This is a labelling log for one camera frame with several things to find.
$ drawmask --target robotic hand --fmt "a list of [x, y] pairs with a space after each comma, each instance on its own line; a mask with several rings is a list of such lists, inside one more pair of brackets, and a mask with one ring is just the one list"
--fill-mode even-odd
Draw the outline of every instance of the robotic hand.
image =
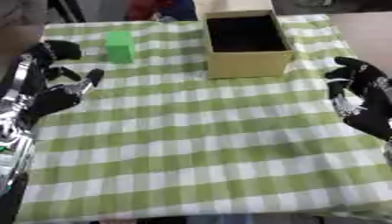
[[[367, 62], [335, 58], [338, 68], [325, 77], [328, 79], [329, 98], [343, 122], [371, 136], [387, 142], [384, 156], [392, 165], [392, 79], [383, 71]], [[345, 98], [348, 89], [363, 99], [360, 106], [351, 105]]]
[[[50, 67], [56, 60], [78, 60], [81, 49], [67, 41], [38, 43], [19, 56], [0, 82], [0, 208], [2, 223], [13, 222], [27, 183], [26, 171], [35, 143], [32, 128], [43, 116], [69, 109], [100, 82], [103, 71], [95, 69], [82, 80], [64, 67]], [[48, 87], [64, 75], [70, 85]]]

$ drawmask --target person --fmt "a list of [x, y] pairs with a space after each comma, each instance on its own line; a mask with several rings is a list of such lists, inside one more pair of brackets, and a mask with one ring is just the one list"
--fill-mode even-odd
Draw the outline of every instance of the person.
[[128, 20], [152, 20], [155, 15], [178, 21], [196, 21], [193, 0], [130, 0]]

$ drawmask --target gingham fabric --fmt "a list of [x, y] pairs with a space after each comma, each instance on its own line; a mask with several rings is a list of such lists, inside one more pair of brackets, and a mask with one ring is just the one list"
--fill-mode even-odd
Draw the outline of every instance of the gingham fabric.
[[[353, 55], [347, 43], [328, 16], [279, 20], [296, 51], [285, 74], [225, 80], [207, 78], [199, 22], [48, 25], [47, 39], [83, 49], [62, 64], [106, 76], [40, 124], [18, 221], [392, 211], [382, 143], [326, 99], [324, 73]], [[136, 41], [133, 64], [107, 61], [119, 30]]]

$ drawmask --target floor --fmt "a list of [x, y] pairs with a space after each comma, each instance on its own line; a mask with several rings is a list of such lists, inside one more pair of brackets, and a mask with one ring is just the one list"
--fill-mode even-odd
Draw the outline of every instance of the floor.
[[[128, 7], [129, 0], [79, 0], [80, 7], [88, 22], [98, 21], [120, 21], [123, 20], [123, 15]], [[197, 1], [229, 1], [229, 0], [197, 0]], [[335, 0], [331, 6], [328, 7], [303, 7], [298, 3], [303, 2], [317, 2], [318, 0], [273, 0], [274, 8], [277, 14], [310, 14], [310, 13], [343, 13], [343, 12], [358, 12], [358, 11], [392, 11], [391, 0]], [[51, 17], [56, 21], [59, 18], [55, 12], [50, 12]], [[376, 221], [363, 221], [346, 218], [314, 218], [306, 214], [271, 214], [263, 215], [258, 219], [259, 223], [278, 223], [278, 224], [375, 224], [380, 223]]]

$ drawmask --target white stripe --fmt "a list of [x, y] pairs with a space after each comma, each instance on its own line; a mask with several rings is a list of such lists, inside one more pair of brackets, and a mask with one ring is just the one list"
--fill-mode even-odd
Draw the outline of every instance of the white stripe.
[[[364, 134], [362, 132], [351, 129], [349, 126], [343, 123], [334, 123], [301, 129], [272, 129], [259, 131], [257, 133], [237, 133], [223, 136], [204, 136], [186, 140], [155, 141], [151, 143], [127, 144], [121, 147], [100, 148], [93, 150], [69, 149], [67, 151], [50, 153], [40, 152], [38, 150], [31, 168], [36, 170], [57, 166], [101, 164], [147, 156], [149, 158], [153, 158], [174, 156], [178, 154], [189, 154], [193, 151], [193, 143], [203, 144], [205, 151], [218, 151], [224, 148], [224, 146], [218, 144], [218, 142], [227, 141], [230, 138], [236, 140], [235, 143], [230, 145], [231, 149], [242, 149], [252, 146], [296, 143], [312, 140], [314, 137], [320, 139], [331, 137], [354, 137], [358, 135]], [[254, 141], [240, 141], [242, 139], [253, 139]], [[113, 155], [113, 157], [108, 158], [107, 155], [109, 154]], [[56, 164], [49, 164], [48, 161], [59, 162]]]
[[[196, 47], [203, 46], [201, 39], [187, 39], [187, 40], [173, 40], [173, 41], [161, 41], [151, 40], [142, 43], [135, 44], [135, 50], [137, 52], [153, 50], [153, 49], [180, 49], [184, 47]], [[334, 40], [331, 42], [319, 42], [315, 44], [301, 44], [295, 43], [294, 47], [297, 51], [302, 53], [313, 53], [328, 49], [349, 49], [346, 42], [340, 40]], [[106, 49], [101, 46], [87, 47], [82, 49], [84, 55], [100, 55], [106, 53]]]
[[287, 36], [299, 37], [323, 37], [338, 34], [339, 31], [336, 27], [326, 27], [320, 29], [303, 29], [303, 28], [290, 28], [284, 31]]
[[327, 15], [301, 15], [301, 16], [281, 16], [277, 18], [279, 22], [284, 24], [302, 24], [309, 22], [329, 21], [330, 18]]
[[[142, 83], [138, 81], [133, 85], [142, 85]], [[112, 87], [113, 84], [103, 84], [103, 86]], [[61, 111], [58, 114], [84, 113], [111, 109], [132, 109], [146, 106], [160, 106], [177, 102], [202, 102], [214, 99], [230, 99], [234, 96], [238, 98], [256, 95], [277, 95], [291, 93], [293, 91], [297, 92], [312, 90], [327, 90], [326, 83], [322, 79], [306, 79], [258, 86], [201, 88], [189, 91], [178, 91], [169, 94], [148, 94], [143, 96], [135, 95], [118, 98], [105, 98], [99, 100], [83, 101], [77, 107]]]
[[[350, 158], [357, 158], [360, 155], [366, 155], [369, 158], [373, 158], [373, 160], [369, 159], [368, 163], [358, 163], [357, 161], [352, 161]], [[336, 163], [330, 163], [331, 160], [341, 161], [339, 165]], [[262, 167], [267, 167], [269, 171], [275, 170], [275, 166], [271, 166], [274, 164], [273, 162], [282, 163], [285, 167], [285, 173], [271, 173], [268, 171], [260, 171], [259, 169]], [[309, 168], [304, 163], [314, 163], [317, 164]], [[310, 172], [320, 172], [331, 169], [348, 169], [354, 167], [361, 166], [369, 166], [369, 165], [385, 165], [385, 159], [381, 154], [380, 149], [363, 149], [363, 150], [351, 150], [339, 153], [323, 153], [317, 155], [309, 155], [302, 157], [294, 157], [294, 158], [286, 158], [286, 159], [276, 159], [269, 161], [258, 161], [258, 162], [246, 162], [239, 164], [248, 164], [255, 167], [255, 176], [252, 179], [264, 178], [264, 177], [284, 177], [287, 175], [298, 175], [305, 174]], [[135, 193], [140, 191], [154, 191], [158, 189], [163, 189], [166, 187], [174, 187], [179, 186], [178, 177], [186, 176], [190, 170], [197, 171], [198, 173], [216, 173], [219, 170], [235, 170], [237, 169], [238, 164], [218, 164], [218, 165], [210, 165], [203, 167], [192, 167], [192, 168], [183, 168], [178, 169], [176, 171], [160, 171], [160, 172], [149, 172], [149, 173], [137, 173], [137, 174], [124, 174], [118, 175], [112, 178], [96, 178], [90, 180], [83, 181], [74, 181], [67, 183], [58, 183], [53, 185], [29, 185], [27, 188], [27, 192], [24, 195], [24, 203], [32, 203], [32, 202], [40, 202], [40, 201], [51, 201], [51, 200], [73, 200], [78, 199], [80, 197], [94, 197], [102, 194], [111, 194], [111, 193]], [[168, 177], [176, 177], [176, 180], [167, 179]], [[134, 181], [138, 181], [139, 179], [149, 179], [150, 184], [148, 188], [145, 188], [145, 185], [135, 185]], [[239, 180], [242, 179], [241, 175], [231, 173], [231, 175], [226, 175], [225, 179], [227, 181]], [[206, 178], [204, 181], [199, 181], [198, 185], [203, 184], [214, 184], [220, 183], [221, 180], [218, 178]], [[114, 188], [100, 188], [100, 191], [84, 191], [81, 189], [89, 189], [90, 186], [104, 186], [105, 183], [114, 183]], [[193, 186], [192, 183], [182, 182], [180, 186]]]
[[[199, 31], [202, 27], [202, 24], [155, 24], [144, 29], [135, 29], [129, 31], [134, 38], [140, 38], [143, 36], [151, 35], [158, 32], [176, 32], [176, 33], [184, 33], [184, 32], [194, 32]], [[87, 40], [100, 40], [105, 39], [106, 36], [110, 33], [110, 31], [103, 32], [95, 32], [81, 35], [46, 35], [46, 39], [56, 39], [56, 40], [68, 40], [73, 39], [73, 42], [81, 42]]]
[[69, 62], [57, 62], [55, 66], [64, 66], [75, 72], [87, 73], [95, 68], [100, 68], [105, 71], [115, 71], [118, 69], [137, 69], [140, 67], [153, 67], [153, 66], [175, 66], [188, 63], [203, 63], [206, 62], [205, 55], [191, 54], [191, 55], [176, 55], [171, 57], [151, 56], [147, 59], [135, 59], [132, 64], [113, 64], [107, 63], [77, 63], [72, 64]]
[[[173, 41], [150, 40], [146, 42], [135, 43], [135, 51], [141, 52], [154, 49], [181, 49], [195, 46], [203, 46], [202, 40], [199, 38]], [[81, 50], [83, 55], [100, 55], [107, 52], [106, 48], [102, 46], [86, 47], [82, 48]]]
[[[290, 198], [292, 197], [291, 192], [286, 193], [277, 193], [270, 195], [259, 195], [259, 196], [248, 196], [243, 198], [235, 199], [235, 203], [247, 206], [237, 206], [234, 211], [237, 214], [247, 214], [249, 213], [249, 208], [253, 208], [254, 213], [290, 213], [297, 212], [298, 210], [314, 210], [314, 209], [323, 209], [330, 208], [336, 206], [357, 206], [360, 204], [367, 203], [380, 203], [383, 201], [392, 200], [392, 194], [390, 192], [390, 188], [392, 187], [392, 181], [384, 181], [384, 182], [373, 182], [364, 185], [343, 185], [338, 187], [328, 187], [323, 189], [311, 189], [309, 191], [302, 192], [294, 192], [297, 198], [300, 198], [301, 201], [317, 201], [318, 203], [301, 203], [301, 207], [296, 207], [293, 210], [280, 210], [277, 206], [265, 206], [264, 201], [275, 200], [278, 196], [279, 201], [277, 204], [283, 204], [286, 201], [286, 195]], [[366, 196], [360, 197], [359, 201], [352, 203], [351, 201], [347, 201], [345, 198], [341, 198], [343, 192], [347, 191], [356, 191], [357, 193], [364, 192], [376, 192], [378, 197], [369, 198]], [[330, 198], [340, 199], [335, 200], [333, 203], [329, 200]], [[213, 201], [208, 202], [200, 202], [200, 203], [182, 203], [181, 205], [175, 206], [154, 206], [148, 209], [141, 210], [132, 210], [127, 212], [119, 212], [119, 213], [106, 213], [106, 214], [97, 214], [97, 215], [88, 215], [78, 217], [75, 219], [52, 219], [52, 220], [40, 220], [40, 221], [24, 221], [18, 222], [20, 224], [44, 224], [44, 223], [64, 223], [65, 221], [92, 221], [92, 220], [110, 220], [114, 218], [123, 218], [123, 219], [132, 219], [132, 218], [141, 218], [141, 217], [156, 217], [154, 213], [151, 211], [156, 210], [165, 210], [167, 213], [165, 215], [179, 215], [179, 213], [170, 213], [169, 211], [178, 211], [179, 207], [181, 207], [180, 214], [181, 215], [198, 215], [203, 214], [200, 213], [200, 207], [205, 206], [206, 203], [214, 203]], [[216, 211], [209, 211], [210, 214], [215, 214]]]
[[[142, 24], [143, 22], [133, 22], [132, 24]], [[48, 24], [45, 26], [46, 29], [53, 29], [53, 28], [84, 28], [84, 27], [103, 27], [103, 26], [112, 26], [112, 25], [126, 25], [127, 22], [97, 22], [97, 23], [80, 23], [80, 24]]]
[[287, 74], [301, 69], [314, 71], [320, 69], [334, 69], [337, 67], [340, 66], [335, 63], [334, 58], [323, 58], [315, 60], [299, 59], [288, 64], [284, 72]]
[[[183, 65], [185, 63], [205, 63], [206, 57], [204, 54], [191, 54], [191, 55], [178, 55], [171, 57], [158, 57], [151, 56], [148, 59], [135, 59], [132, 64], [113, 64], [113, 63], [62, 63], [57, 62], [57, 66], [64, 66], [77, 73], [87, 73], [95, 68], [100, 68], [105, 71], [115, 71], [118, 69], [138, 69], [141, 67], [153, 67], [153, 66], [176, 66]], [[315, 60], [299, 59], [291, 62], [286, 67], [286, 73], [292, 72], [297, 69], [308, 69], [308, 70], [318, 70], [327, 68], [337, 68], [334, 59], [324, 58]]]
[[294, 47], [296, 48], [297, 51], [302, 52], [302, 53], [314, 53], [314, 52], [318, 52], [318, 51], [322, 51], [322, 50], [335, 49], [335, 48], [349, 49], [349, 46], [347, 45], [347, 43], [340, 41], [340, 40], [334, 40], [331, 42], [318, 42], [318, 43], [309, 44], [309, 45], [295, 43]]
[[[41, 127], [38, 129], [38, 140], [47, 141], [57, 138], [87, 137], [107, 135], [115, 132], [129, 133], [141, 130], [157, 130], [164, 127], [188, 127], [191, 125], [213, 124], [222, 122], [243, 122], [255, 118], [276, 118], [301, 114], [317, 114], [334, 112], [331, 102], [327, 99], [313, 102], [275, 105], [270, 107], [233, 108], [219, 111], [202, 111], [196, 113], [172, 113], [146, 118], [133, 118], [121, 121], [78, 123], [65, 126]], [[254, 117], [238, 114], [252, 114]]]

